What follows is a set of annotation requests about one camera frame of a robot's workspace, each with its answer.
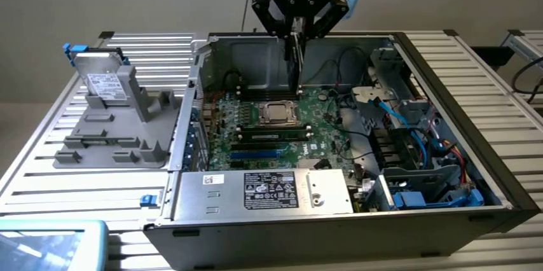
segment motherboard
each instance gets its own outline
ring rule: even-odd
[[[209,170],[353,167],[347,141],[324,119],[336,111],[328,90],[305,88],[297,101],[241,101],[219,93],[204,104]]]

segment screen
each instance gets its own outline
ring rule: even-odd
[[[1,270],[68,270],[81,237],[77,231],[1,231]]]

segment green circuit board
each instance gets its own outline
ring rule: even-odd
[[[301,124],[311,125],[311,137],[308,141],[280,142],[279,158],[263,159],[243,159],[243,168],[231,167],[229,154],[232,152],[231,145],[236,143],[235,131],[239,125],[253,127],[259,122],[257,104],[259,102],[241,102],[233,97],[233,94],[224,94],[216,100],[216,110],[213,113],[213,121],[220,126],[208,129],[209,140],[209,170],[236,170],[236,169],[281,169],[297,168],[299,161],[308,160],[304,163],[308,165],[320,159],[328,159],[333,169],[343,169],[345,172],[352,169],[352,161],[341,159],[336,152],[332,151],[331,143],[340,147],[347,140],[345,135],[335,130],[324,121],[323,115],[329,110],[336,111],[335,103],[317,99],[319,94],[327,94],[327,90],[320,88],[308,88],[297,104],[296,117]],[[351,152],[343,152],[345,157],[351,157]]]

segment robotic arm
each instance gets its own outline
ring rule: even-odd
[[[269,12],[275,4],[283,19]],[[305,43],[323,38],[348,12],[345,0],[252,0],[253,11],[267,32],[284,40],[284,60],[288,62],[288,88],[297,92],[304,63]],[[315,16],[327,7],[317,21]]]

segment white wall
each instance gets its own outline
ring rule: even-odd
[[[101,31],[237,31],[244,0],[0,0],[0,101],[50,102],[72,70],[64,42]],[[247,30],[257,27],[248,12]],[[543,29],[541,0],[360,0],[339,30],[453,28],[493,43],[508,28]]]

